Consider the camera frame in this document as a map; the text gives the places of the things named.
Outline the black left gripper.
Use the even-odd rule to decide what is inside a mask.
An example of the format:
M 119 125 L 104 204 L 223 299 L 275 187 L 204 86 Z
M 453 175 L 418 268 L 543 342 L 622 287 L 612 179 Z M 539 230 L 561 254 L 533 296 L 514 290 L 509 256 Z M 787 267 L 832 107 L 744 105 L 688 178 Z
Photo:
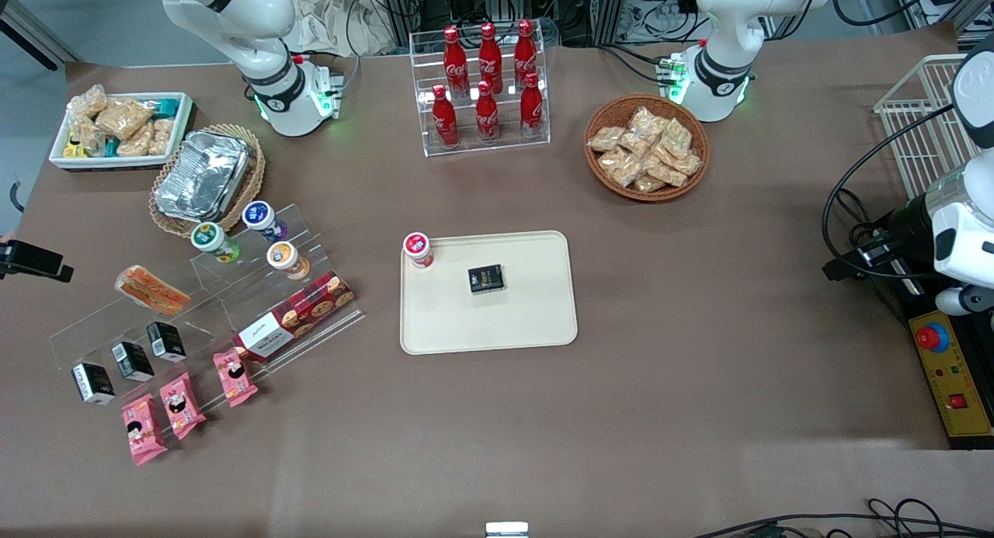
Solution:
M 926 205 L 926 195 L 918 195 L 884 217 L 885 240 L 859 245 L 856 259 L 832 259 L 822 267 L 830 281 L 866 279 L 873 266 L 866 262 L 910 264 L 914 273 L 934 273 L 933 221 Z

